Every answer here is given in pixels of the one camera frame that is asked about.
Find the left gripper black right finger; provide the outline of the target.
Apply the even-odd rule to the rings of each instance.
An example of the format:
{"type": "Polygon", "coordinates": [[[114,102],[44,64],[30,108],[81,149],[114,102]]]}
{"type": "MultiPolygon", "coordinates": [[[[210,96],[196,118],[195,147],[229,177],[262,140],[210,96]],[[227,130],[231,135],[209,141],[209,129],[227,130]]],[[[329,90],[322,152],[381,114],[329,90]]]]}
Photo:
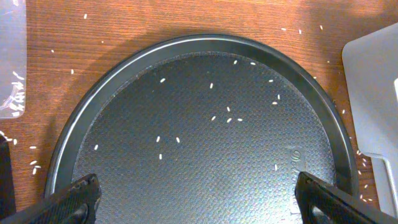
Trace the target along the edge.
{"type": "Polygon", "coordinates": [[[300,172],[295,198],[304,223],[393,223],[383,213],[308,172],[300,172]]]}

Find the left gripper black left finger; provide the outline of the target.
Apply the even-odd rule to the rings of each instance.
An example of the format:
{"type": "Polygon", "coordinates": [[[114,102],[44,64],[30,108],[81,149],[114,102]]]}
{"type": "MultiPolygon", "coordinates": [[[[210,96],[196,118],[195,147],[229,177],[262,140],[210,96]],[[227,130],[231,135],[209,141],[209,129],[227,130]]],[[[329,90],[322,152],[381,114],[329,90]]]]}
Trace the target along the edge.
{"type": "Polygon", "coordinates": [[[96,174],[88,174],[1,223],[94,223],[101,200],[96,174]]]}

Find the grey dishwasher rack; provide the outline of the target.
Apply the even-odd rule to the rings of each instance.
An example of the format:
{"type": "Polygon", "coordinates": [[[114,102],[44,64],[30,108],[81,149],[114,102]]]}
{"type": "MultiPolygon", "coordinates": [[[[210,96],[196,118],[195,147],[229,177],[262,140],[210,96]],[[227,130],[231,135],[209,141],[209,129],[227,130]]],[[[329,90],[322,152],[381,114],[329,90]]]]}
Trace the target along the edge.
{"type": "Polygon", "coordinates": [[[397,216],[397,24],[342,51],[356,141],[371,158],[379,206],[397,216]]]}

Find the black rectangular tray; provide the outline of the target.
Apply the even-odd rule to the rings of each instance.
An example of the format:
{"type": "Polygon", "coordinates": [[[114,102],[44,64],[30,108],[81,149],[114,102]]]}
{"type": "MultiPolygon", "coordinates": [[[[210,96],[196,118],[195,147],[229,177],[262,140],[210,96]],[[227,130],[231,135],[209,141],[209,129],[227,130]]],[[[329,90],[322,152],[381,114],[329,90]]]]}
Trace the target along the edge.
{"type": "Polygon", "coordinates": [[[10,150],[6,138],[3,136],[1,136],[0,153],[1,219],[5,219],[16,213],[16,201],[10,150]]]}

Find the round black tray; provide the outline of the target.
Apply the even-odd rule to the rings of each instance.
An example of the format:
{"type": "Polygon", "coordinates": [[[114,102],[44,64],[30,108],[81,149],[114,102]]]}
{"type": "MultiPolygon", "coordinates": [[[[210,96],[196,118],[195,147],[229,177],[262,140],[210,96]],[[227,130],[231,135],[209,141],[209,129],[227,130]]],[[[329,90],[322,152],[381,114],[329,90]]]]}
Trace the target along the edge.
{"type": "Polygon", "coordinates": [[[301,171],[359,193],[349,136],[316,79],[259,42],[190,35],[135,53],[88,90],[45,195],[94,173],[98,223],[300,223],[301,171]]]}

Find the clear plastic bin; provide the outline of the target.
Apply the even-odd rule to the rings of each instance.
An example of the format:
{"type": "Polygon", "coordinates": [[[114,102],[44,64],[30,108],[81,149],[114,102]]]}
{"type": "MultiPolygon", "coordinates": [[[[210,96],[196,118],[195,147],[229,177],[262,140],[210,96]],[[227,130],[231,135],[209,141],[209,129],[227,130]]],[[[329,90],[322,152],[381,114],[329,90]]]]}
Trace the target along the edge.
{"type": "Polygon", "coordinates": [[[24,114],[27,22],[24,0],[1,0],[1,119],[24,114]]]}

